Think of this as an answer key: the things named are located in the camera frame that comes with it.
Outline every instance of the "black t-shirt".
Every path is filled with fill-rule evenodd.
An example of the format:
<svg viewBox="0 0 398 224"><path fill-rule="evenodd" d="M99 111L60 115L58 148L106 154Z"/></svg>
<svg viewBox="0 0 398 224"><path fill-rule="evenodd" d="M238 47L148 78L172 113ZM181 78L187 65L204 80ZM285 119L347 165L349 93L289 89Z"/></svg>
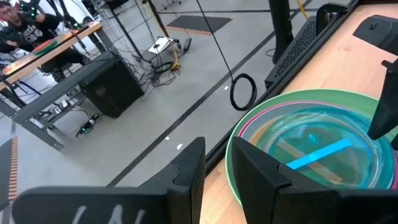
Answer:
<svg viewBox="0 0 398 224"><path fill-rule="evenodd" d="M20 19L22 22L20 26L9 22L9 25L1 31L4 43L0 44L0 52L10 52L10 49L13 48L4 46L6 40L17 42L20 49L31 52L36 46L54 38L51 31L55 32L61 22L58 17L51 14L45 14L43 22L36 22L26 14L20 14Z"/></svg>

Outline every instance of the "person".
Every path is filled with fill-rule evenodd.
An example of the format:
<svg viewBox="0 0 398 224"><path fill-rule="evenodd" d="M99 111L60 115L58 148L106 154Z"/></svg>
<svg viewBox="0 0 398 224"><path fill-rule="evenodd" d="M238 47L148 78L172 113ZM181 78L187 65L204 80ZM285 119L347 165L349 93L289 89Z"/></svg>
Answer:
<svg viewBox="0 0 398 224"><path fill-rule="evenodd" d="M55 30L61 19L51 14L38 14L35 19L29 13L19 12L7 1L0 1L0 18L8 23L0 32L0 52L9 53L16 48L32 52L38 45L55 37ZM48 62L41 69L51 73L56 82L65 79L62 66L66 63L87 64L89 58L74 49L66 49Z"/></svg>

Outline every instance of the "gray floor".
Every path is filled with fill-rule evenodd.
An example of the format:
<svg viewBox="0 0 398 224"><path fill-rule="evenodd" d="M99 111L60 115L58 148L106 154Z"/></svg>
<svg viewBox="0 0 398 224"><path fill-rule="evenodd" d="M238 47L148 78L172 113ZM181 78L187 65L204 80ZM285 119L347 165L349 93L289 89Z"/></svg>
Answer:
<svg viewBox="0 0 398 224"><path fill-rule="evenodd" d="M129 1L124 7L132 6L133 2ZM154 2L158 10L162 10L162 4L167 5L165 0ZM201 0L200 2L204 10L212 11L269 9L268 2L260 0L228 2ZM307 8L318 8L326 2L312 1ZM295 0L290 0L290 5L292 9L297 8ZM152 14L146 7L147 17L150 18ZM172 9L176 12L199 10L194 0L182 0L181 5L173 4ZM230 68L234 68L273 31L269 13L206 13L206 15L233 19L215 34ZM119 18L130 31L129 34L139 49L148 49L152 45L149 31L145 24L141 24L144 20L136 7L121 13ZM176 15L161 14L161 18L167 25L176 18ZM154 36L162 35L153 18L148 22ZM292 20L294 34L304 22L303 15L297 14L294 17ZM119 38L121 31L114 25L112 19L107 20L104 26L118 49L132 50L125 37ZM187 38L184 32L174 30L168 32L171 37L182 41ZM65 145L61 152L46 145L22 127L17 127L18 191L43 185L108 185L227 74L228 70L212 36L196 34L189 36L192 38L191 49L178 60L182 66L180 75L177 75L170 85L153 90L149 88L144 100L136 101L120 118L104 118L90 134L79 138L74 137L73 131L85 122L85 114L74 112L61 119L57 123L57 127L63 133L58 133L57 136ZM234 73L234 76L239 73L252 76L257 84L258 96L265 92L264 79L273 67L271 58L265 56L265 51L274 46L275 39L271 39ZM135 63L130 53L121 53L131 63ZM204 136L206 151L211 150L244 114L234 110L229 102L230 84L231 80L227 79L185 121L161 139L160 144L117 186L137 186L143 183L197 136ZM245 104L249 93L249 83L238 83L235 93L238 104ZM89 103L85 103L83 107L90 113L96 111ZM0 144L9 139L10 127L11 122L8 118L0 119Z"/></svg>

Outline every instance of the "wooden tabletop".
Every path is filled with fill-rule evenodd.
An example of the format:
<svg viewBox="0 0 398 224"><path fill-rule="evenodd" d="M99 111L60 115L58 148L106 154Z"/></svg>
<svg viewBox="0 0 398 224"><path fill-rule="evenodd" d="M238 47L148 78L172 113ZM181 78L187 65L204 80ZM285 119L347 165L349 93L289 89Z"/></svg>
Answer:
<svg viewBox="0 0 398 224"><path fill-rule="evenodd" d="M80 32L77 35L80 39L83 39L86 36L97 31L98 29L102 28L102 24L100 22L90 22L87 25L88 25L88 28L83 30L82 32ZM69 38L71 35L72 34L70 32L67 32L65 34L60 34L55 39L58 40L58 43L61 43L65 39ZM14 82L20 80L21 78L23 78L24 76L28 75L31 71L35 70L37 67L41 66L45 62L48 62L51 58L54 58L58 54L62 53L64 50L68 49L69 47L71 47L73 44L75 44L77 42L78 42L78 40L76 38L72 38L72 39L66 41L64 44L58 45L51 52L45 54L44 56L37 59L33 63L30 63L30 62L32 60L35 60L38 56L35 56L32 53L27 54L26 56L20 58L19 60L16 60L11 65L7 66L7 67L11 68L11 70L7 71L7 72L5 72L5 70L3 70L3 73L5 75L12 74L12 72L14 70L17 70L17 69L23 67L23 69L19 70L18 72L16 72L15 74L12 74L9 78L7 78L7 81L9 83L14 83ZM5 84L0 83L0 90L2 90L5 87L6 87Z"/></svg>
<svg viewBox="0 0 398 224"><path fill-rule="evenodd" d="M379 98L386 74L381 62L393 62L397 57L352 35L365 18L375 14L398 18L398 4L359 6L297 74L284 93L337 88ZM246 223L243 210L228 185L224 159L206 178L201 223Z"/></svg>

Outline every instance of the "blue stick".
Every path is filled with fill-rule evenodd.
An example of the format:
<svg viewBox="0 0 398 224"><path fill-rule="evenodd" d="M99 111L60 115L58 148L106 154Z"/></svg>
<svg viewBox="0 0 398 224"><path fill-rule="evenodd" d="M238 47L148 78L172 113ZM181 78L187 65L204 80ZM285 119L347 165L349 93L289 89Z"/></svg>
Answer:
<svg viewBox="0 0 398 224"><path fill-rule="evenodd" d="M348 147L350 145L351 145L351 142L348 139L344 138L344 139L337 141L333 144L330 144L326 147L323 147L321 149L313 151L310 154L303 156L300 159L296 159L286 165L292 169L298 169L302 166L310 164L311 162L315 162L325 156L329 156L332 153L343 150L345 147Z"/></svg>

